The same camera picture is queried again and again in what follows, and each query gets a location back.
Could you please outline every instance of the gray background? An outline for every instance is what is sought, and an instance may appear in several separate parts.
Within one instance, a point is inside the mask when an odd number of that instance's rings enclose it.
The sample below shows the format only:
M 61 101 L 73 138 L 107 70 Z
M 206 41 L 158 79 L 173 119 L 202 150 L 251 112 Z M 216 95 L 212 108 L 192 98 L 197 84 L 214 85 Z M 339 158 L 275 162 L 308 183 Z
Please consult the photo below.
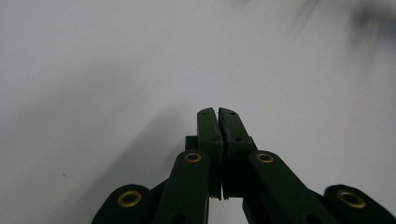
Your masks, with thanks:
M 0 222 L 89 223 L 117 187 L 156 186 L 210 106 L 309 188 L 396 215 L 396 42 L 354 28 L 355 3 L 2 1 Z M 241 201 L 209 223 L 247 223 Z

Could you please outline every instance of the white surface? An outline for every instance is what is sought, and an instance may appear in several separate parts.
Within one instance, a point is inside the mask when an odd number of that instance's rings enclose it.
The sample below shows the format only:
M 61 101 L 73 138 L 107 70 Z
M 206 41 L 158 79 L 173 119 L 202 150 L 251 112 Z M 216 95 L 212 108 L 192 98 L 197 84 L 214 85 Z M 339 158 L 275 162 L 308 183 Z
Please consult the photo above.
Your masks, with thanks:
M 396 215 L 395 38 L 354 34 L 353 1 L 305 3 L 2 1 L 0 223 L 90 223 L 112 190 L 163 181 L 210 106 L 309 188 Z M 247 222 L 229 201 L 209 223 Z

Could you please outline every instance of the brass ring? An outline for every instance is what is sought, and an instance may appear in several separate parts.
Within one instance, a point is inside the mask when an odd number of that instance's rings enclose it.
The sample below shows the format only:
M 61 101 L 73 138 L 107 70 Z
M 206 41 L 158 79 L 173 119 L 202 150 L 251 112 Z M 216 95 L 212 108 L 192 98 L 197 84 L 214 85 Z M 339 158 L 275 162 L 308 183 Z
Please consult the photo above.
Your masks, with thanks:
M 202 158 L 202 156 L 200 154 L 192 152 L 192 153 L 187 154 L 184 157 L 184 160 L 189 161 L 189 162 L 198 162 L 201 160 L 201 158 Z
M 366 202 L 363 200 L 363 198 L 344 189 L 337 191 L 337 197 L 341 202 L 354 208 L 363 208 L 366 206 Z
M 273 162 L 274 161 L 274 157 L 272 157 L 271 155 L 265 154 L 265 153 L 257 154 L 256 159 L 258 161 L 265 162 L 265 163 L 269 163 L 269 162 Z
M 131 201 L 125 202 L 124 198 L 128 195 L 134 195 L 135 198 Z M 121 207 L 132 207 L 132 206 L 137 205 L 141 199 L 142 199 L 142 195 L 139 192 L 137 192 L 136 190 L 129 190 L 129 191 L 123 192 L 120 195 L 117 202 L 119 203 L 119 206 L 121 206 Z

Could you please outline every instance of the brass rivet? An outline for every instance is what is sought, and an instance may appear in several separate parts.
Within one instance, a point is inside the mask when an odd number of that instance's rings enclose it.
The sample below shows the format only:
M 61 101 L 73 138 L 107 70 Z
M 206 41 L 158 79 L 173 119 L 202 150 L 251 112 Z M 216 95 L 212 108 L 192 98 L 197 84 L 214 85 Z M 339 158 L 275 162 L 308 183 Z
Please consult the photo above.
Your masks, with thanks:
M 201 160 L 201 158 L 202 158 L 202 156 L 200 154 L 192 152 L 192 153 L 187 154 L 184 157 L 184 160 L 189 161 L 189 162 L 198 162 Z
M 258 161 L 266 162 L 266 163 L 274 161 L 274 157 L 272 157 L 271 155 L 265 154 L 265 153 L 257 154 L 256 159 Z
M 134 199 L 131 200 L 131 201 L 126 201 L 125 202 L 125 200 L 124 200 L 125 197 L 129 196 L 129 195 L 133 195 Z M 129 190 L 129 191 L 123 192 L 120 195 L 120 197 L 117 200 L 117 202 L 119 203 L 119 206 L 121 206 L 121 207 L 132 207 L 132 206 L 137 205 L 140 202 L 141 199 L 142 199 L 142 195 L 139 192 L 137 192 L 136 190 Z
M 363 198 L 344 189 L 337 191 L 337 197 L 341 202 L 354 208 L 363 208 L 366 206 L 366 202 L 363 200 Z

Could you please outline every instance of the black mechanical arm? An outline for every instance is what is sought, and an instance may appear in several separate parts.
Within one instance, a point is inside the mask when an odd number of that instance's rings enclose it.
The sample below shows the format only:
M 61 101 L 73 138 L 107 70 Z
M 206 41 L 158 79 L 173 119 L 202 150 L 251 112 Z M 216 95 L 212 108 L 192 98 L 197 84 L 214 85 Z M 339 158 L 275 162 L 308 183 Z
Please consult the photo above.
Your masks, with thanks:
M 395 217 L 358 189 L 308 189 L 276 154 L 258 150 L 238 114 L 212 108 L 197 114 L 169 178 L 154 189 L 114 190 L 93 224 L 206 224 L 209 197 L 243 198 L 250 224 L 395 224 Z

